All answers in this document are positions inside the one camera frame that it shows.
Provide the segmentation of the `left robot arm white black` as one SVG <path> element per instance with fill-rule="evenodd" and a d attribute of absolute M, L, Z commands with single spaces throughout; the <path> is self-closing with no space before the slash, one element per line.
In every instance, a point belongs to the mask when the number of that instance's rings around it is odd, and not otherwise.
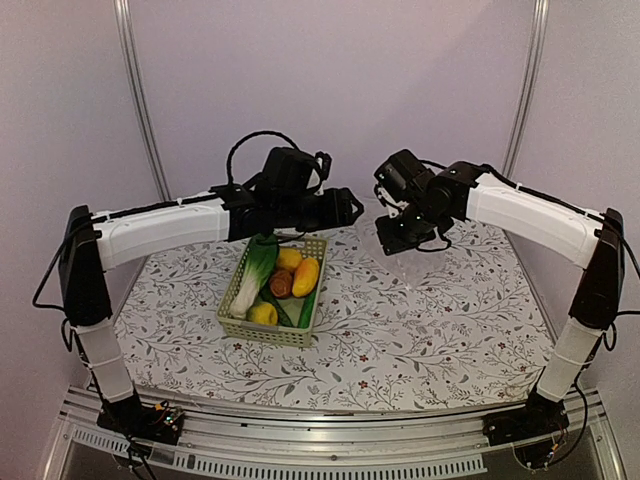
<path fill-rule="evenodd" d="M 260 198 L 240 185 L 128 210 L 74 208 L 47 270 L 59 275 L 62 302 L 56 308 L 77 333 L 87 367 L 111 404 L 111 419 L 128 434 L 149 423 L 113 330 L 105 272 L 190 244 L 235 242 L 282 228 L 311 233 L 351 226 L 363 212 L 348 188 Z"/>

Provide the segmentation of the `pale green plastic basket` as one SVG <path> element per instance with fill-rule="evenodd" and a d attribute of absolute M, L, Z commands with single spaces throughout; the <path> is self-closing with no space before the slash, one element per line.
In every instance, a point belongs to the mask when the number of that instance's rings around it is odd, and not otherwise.
<path fill-rule="evenodd" d="M 319 262 L 320 273 L 319 273 L 318 281 L 315 286 L 315 288 L 318 288 L 318 290 L 317 290 L 316 301 L 314 305 L 314 312 L 313 312 L 313 317 L 311 319 L 310 326 L 307 329 L 300 329 L 298 327 L 298 320 L 299 320 L 300 312 L 301 312 L 305 297 L 296 298 L 293 295 L 291 295 L 289 298 L 286 298 L 286 299 L 278 299 L 282 308 L 291 318 L 291 321 L 294 324 L 293 327 L 284 327 L 278 324 L 276 326 L 258 325 L 248 321 L 247 315 L 245 319 L 236 319 L 231 317 L 229 313 L 229 306 L 239 289 L 247 246 L 245 247 L 242 253 L 238 266 L 236 267 L 236 270 L 232 276 L 232 279 L 225 291 L 224 296 L 222 297 L 222 300 L 218 306 L 216 315 L 225 333 L 231 337 L 263 341 L 263 342 L 268 342 L 268 343 L 277 344 L 277 345 L 308 347 L 311 345 L 311 334 L 314 326 L 316 309 L 319 302 L 319 293 L 323 283 L 323 276 L 324 276 L 324 270 L 326 265 L 327 241 L 322 238 L 317 238 L 313 236 L 305 236 L 303 238 L 292 237 L 292 236 L 276 237 L 276 238 L 277 238 L 279 249 L 295 248 L 300 251 L 300 253 L 303 256 L 303 259 L 312 257 Z M 276 270 L 277 268 L 275 265 L 275 268 L 272 270 L 271 275 Z M 269 287 L 269 279 L 267 283 L 264 285 L 264 287 L 266 286 Z M 264 302 L 264 301 L 260 299 L 259 293 L 258 293 L 258 296 L 253 305 L 258 304 L 260 302 Z"/>

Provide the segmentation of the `clear zip top bag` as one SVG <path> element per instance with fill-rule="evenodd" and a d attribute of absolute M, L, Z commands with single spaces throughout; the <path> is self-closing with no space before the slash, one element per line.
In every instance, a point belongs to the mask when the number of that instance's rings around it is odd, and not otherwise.
<path fill-rule="evenodd" d="M 416 289 L 426 281 L 428 274 L 435 273 L 445 266 L 445 252 L 423 253 L 409 250 L 386 256 L 371 222 L 358 225 L 356 231 L 364 250 L 410 289 Z"/>

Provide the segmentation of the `orange yellow mango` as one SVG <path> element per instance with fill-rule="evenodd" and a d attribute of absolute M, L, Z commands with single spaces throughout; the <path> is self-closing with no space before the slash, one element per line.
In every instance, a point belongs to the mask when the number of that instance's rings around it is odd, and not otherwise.
<path fill-rule="evenodd" d="M 319 273 L 320 265 L 315 258 L 303 259 L 294 272 L 292 295 L 296 298 L 309 295 L 316 286 Z"/>

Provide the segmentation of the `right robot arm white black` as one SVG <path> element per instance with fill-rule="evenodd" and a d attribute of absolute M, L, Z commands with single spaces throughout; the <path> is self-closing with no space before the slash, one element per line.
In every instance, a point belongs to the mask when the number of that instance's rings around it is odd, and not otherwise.
<path fill-rule="evenodd" d="M 621 215 L 583 209 L 514 183 L 493 167 L 458 161 L 434 173 L 402 150 L 374 173 L 375 193 L 388 209 L 375 222 L 385 255 L 416 250 L 446 236 L 454 222 L 500 228 L 546 247 L 583 271 L 569 318 L 531 394 L 517 415 L 517 427 L 537 436 L 556 417 L 560 402 L 618 313 L 624 281 Z"/>

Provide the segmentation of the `green white bok choy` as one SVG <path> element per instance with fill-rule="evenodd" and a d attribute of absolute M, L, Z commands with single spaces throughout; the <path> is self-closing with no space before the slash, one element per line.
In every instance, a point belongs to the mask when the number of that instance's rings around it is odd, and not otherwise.
<path fill-rule="evenodd" d="M 232 318 L 246 318 L 249 308 L 275 268 L 278 254 L 279 246 L 274 234 L 257 234 L 250 239 L 239 289 L 229 306 Z"/>

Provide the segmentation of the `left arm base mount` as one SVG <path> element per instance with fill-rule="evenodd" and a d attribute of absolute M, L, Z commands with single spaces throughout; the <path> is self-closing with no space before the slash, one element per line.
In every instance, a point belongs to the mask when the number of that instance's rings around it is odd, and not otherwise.
<path fill-rule="evenodd" d="M 162 401 L 157 409 L 142 403 L 136 388 L 123 400 L 109 401 L 103 395 L 100 384 L 94 386 L 101 400 L 97 425 L 125 437 L 149 440 L 167 445 L 177 445 L 184 425 L 184 410 Z"/>

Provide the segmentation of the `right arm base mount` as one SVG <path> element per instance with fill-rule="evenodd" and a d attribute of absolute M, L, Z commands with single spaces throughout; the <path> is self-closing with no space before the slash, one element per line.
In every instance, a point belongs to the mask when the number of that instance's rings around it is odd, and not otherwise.
<path fill-rule="evenodd" d="M 521 407 L 482 418 L 482 433 L 490 446 L 522 442 L 516 460 L 531 470 L 548 467 L 566 440 L 569 419 L 564 402 L 553 402 L 534 389 Z"/>

